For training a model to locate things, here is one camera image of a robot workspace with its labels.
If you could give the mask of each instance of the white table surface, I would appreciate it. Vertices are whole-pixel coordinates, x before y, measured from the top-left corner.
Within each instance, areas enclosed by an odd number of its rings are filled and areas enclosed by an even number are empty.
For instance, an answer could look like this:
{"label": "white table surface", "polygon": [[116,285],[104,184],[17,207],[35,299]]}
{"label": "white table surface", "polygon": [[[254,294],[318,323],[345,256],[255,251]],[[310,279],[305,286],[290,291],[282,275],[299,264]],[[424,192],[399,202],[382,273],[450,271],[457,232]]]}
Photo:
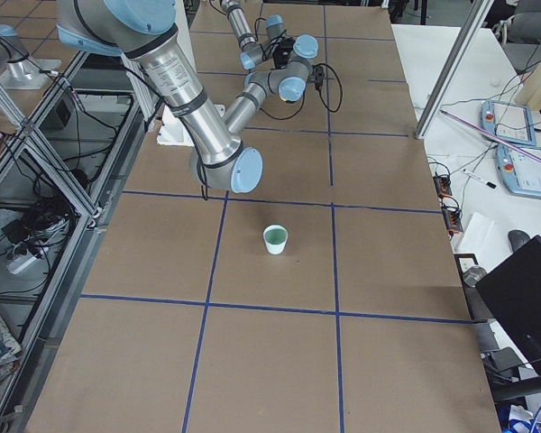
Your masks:
{"label": "white table surface", "polygon": [[[422,113],[419,107],[425,105],[459,29],[395,24],[393,32],[399,46],[411,99],[419,117]],[[498,97],[507,82],[515,75],[515,70],[492,32],[480,29],[456,71],[443,103]],[[508,88],[517,83],[519,80],[515,78]],[[509,100],[514,93],[515,89],[504,95],[501,100]],[[445,107],[447,111],[475,124],[479,124],[480,108],[481,101]],[[534,123],[541,120],[539,113],[534,113],[533,117]],[[541,134],[537,134],[536,139],[537,145],[541,146]],[[484,152],[489,144],[470,128],[441,114],[437,115],[425,137],[427,155],[445,163],[451,170],[458,169]],[[467,252],[475,253],[479,264],[487,271],[491,271],[511,254],[507,238],[509,230],[520,229],[531,236],[541,235],[541,200],[509,194],[500,179],[494,156],[494,151],[490,151],[476,173],[496,183],[497,188],[490,189],[475,180],[470,180],[463,204],[463,229],[467,227],[470,216],[475,212],[495,222],[485,242],[475,251]],[[468,177],[460,171],[452,177],[453,193],[459,202],[462,202],[463,185],[467,179]]]}

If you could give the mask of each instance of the black monitor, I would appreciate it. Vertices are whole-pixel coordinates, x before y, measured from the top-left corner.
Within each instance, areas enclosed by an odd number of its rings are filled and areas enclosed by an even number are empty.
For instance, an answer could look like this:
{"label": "black monitor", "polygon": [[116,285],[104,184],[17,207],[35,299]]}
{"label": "black monitor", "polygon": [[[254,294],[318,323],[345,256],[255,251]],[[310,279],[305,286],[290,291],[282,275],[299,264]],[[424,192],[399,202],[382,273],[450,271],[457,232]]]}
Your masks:
{"label": "black monitor", "polygon": [[541,237],[535,236],[519,248],[476,288],[492,315],[541,375]]}

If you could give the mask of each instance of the computer mouse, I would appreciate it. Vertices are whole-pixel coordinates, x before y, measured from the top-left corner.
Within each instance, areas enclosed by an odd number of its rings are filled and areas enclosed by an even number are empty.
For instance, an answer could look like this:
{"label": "computer mouse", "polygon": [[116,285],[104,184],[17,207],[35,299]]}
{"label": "computer mouse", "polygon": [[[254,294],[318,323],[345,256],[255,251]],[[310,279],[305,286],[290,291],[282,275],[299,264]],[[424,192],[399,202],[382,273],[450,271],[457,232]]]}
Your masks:
{"label": "computer mouse", "polygon": [[507,233],[509,242],[511,243],[511,249],[513,253],[516,252],[520,247],[529,242],[531,237],[525,233],[523,230],[511,230]]}

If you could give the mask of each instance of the gray chair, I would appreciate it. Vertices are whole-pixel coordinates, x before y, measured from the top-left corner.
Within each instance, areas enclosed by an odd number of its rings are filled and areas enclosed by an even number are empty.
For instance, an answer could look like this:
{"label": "gray chair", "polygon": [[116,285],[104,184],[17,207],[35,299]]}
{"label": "gray chair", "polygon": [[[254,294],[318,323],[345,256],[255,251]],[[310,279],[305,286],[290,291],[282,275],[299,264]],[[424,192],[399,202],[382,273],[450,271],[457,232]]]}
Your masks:
{"label": "gray chair", "polygon": [[541,0],[519,0],[515,14],[501,24],[501,45],[517,72],[541,61]]}

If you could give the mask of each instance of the blue cable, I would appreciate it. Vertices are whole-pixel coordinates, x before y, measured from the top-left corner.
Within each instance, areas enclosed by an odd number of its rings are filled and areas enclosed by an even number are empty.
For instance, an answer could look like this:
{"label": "blue cable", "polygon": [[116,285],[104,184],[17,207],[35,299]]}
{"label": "blue cable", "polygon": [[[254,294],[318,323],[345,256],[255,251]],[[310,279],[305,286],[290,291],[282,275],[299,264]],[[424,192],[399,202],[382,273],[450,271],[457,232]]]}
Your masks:
{"label": "blue cable", "polygon": [[541,406],[539,406],[539,409],[537,409],[537,412],[535,412],[535,417],[533,417],[533,424],[531,424],[531,428],[529,429],[529,433],[535,433],[536,425],[537,425],[537,418],[539,418],[539,414],[541,413]]}

